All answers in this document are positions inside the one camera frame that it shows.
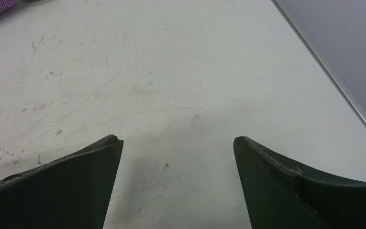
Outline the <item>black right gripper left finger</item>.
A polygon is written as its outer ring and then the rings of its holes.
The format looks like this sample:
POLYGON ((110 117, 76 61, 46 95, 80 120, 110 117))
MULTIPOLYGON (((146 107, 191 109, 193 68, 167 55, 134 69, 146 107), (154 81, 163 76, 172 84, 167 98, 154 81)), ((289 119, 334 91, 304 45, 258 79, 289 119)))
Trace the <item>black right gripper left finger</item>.
POLYGON ((101 229, 123 144, 108 135, 0 180, 0 229, 101 229))

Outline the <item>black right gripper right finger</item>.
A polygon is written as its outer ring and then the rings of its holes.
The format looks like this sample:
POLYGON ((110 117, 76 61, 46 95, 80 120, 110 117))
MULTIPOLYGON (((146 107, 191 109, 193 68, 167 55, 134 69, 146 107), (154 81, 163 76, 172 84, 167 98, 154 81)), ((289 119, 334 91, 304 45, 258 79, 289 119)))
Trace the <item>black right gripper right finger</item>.
POLYGON ((336 176, 240 136, 235 161, 254 229, 366 229, 366 182, 336 176))

